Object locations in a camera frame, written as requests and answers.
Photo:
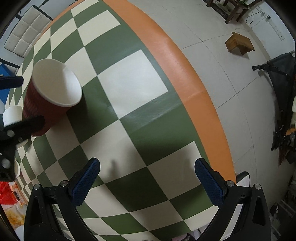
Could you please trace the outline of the red ripple paper cup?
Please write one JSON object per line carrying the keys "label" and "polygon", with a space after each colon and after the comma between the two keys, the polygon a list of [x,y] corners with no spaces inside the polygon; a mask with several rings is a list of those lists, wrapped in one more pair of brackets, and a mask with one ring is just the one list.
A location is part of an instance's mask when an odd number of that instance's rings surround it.
{"label": "red ripple paper cup", "polygon": [[42,136],[81,101],[82,87],[74,72],[55,59],[42,59],[32,70],[23,102],[23,118],[41,116],[35,137]]}

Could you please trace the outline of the dark wooden table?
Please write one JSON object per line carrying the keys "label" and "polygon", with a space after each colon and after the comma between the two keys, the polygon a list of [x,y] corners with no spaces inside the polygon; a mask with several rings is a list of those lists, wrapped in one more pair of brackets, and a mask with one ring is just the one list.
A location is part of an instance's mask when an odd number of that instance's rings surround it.
{"label": "dark wooden table", "polygon": [[225,23],[228,24],[234,17],[236,17],[236,22],[240,22],[244,15],[252,10],[261,1],[252,1],[247,3],[247,1],[204,1],[207,7],[215,10],[222,18],[224,18]]}

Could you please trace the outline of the green checkered tablecloth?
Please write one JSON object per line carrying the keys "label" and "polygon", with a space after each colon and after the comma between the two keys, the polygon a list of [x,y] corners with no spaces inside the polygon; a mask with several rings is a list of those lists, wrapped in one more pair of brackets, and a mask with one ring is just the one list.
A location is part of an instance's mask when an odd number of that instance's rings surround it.
{"label": "green checkered tablecloth", "polygon": [[234,178],[227,141],[200,78],[180,49],[128,1],[82,1],[36,42],[6,105],[23,105],[34,65],[65,63],[82,99],[46,134],[16,153],[21,194],[101,163],[79,212],[99,240],[170,240],[217,212],[194,172],[199,157]]}

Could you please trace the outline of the small wooden stool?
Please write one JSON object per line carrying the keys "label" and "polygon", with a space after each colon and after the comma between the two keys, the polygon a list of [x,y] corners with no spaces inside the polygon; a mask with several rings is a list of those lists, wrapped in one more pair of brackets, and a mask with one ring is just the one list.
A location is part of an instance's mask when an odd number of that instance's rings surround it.
{"label": "small wooden stool", "polygon": [[228,52],[232,52],[235,48],[238,48],[241,55],[255,50],[249,38],[236,32],[232,32],[232,35],[225,42],[225,45]]}

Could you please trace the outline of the blue chair seat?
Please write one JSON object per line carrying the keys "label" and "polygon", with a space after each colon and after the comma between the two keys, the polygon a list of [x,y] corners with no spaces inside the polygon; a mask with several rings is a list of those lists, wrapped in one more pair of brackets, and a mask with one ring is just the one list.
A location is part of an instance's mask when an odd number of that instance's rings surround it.
{"label": "blue chair seat", "polygon": [[[12,77],[14,74],[10,71],[9,68],[4,63],[1,63],[1,85],[3,81],[7,81],[8,77]],[[1,89],[1,101],[3,104],[6,103],[6,100],[8,98],[10,92],[10,88]]]}

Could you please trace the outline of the white paper cup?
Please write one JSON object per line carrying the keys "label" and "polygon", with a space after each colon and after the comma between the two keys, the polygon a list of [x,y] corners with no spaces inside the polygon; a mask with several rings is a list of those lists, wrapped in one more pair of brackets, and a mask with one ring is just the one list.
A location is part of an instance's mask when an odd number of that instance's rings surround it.
{"label": "white paper cup", "polygon": [[4,127],[21,121],[22,112],[23,112],[22,107],[18,105],[7,108],[3,113]]}

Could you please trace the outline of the black stroller frame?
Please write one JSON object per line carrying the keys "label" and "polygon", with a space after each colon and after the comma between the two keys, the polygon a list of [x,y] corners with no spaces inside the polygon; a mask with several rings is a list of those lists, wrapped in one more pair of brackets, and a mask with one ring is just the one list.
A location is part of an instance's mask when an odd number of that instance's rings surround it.
{"label": "black stroller frame", "polygon": [[267,72],[274,90],[294,88],[295,57],[291,52],[281,54],[265,64],[252,66],[252,70]]}

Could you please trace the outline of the white cushioned chair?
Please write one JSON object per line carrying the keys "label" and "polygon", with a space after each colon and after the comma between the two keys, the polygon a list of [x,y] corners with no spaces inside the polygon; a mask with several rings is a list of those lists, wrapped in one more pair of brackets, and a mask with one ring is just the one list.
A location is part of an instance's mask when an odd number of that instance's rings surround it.
{"label": "white cushioned chair", "polygon": [[52,20],[40,8],[35,5],[31,6],[11,30],[4,43],[4,48],[25,58]]}

